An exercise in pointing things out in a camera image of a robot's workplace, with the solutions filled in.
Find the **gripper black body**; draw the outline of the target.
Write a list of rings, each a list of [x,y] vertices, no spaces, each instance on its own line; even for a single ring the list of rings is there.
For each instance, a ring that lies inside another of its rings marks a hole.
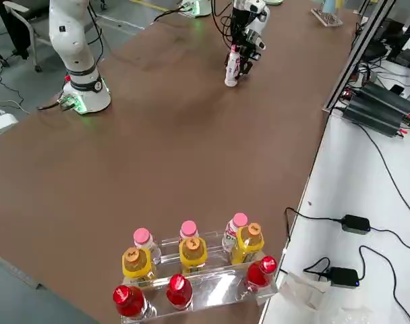
[[[260,59],[260,52],[258,52],[255,45],[245,43],[240,46],[240,55],[245,60],[258,61]]]
[[[244,29],[250,22],[251,12],[246,10],[232,9],[232,28]]]

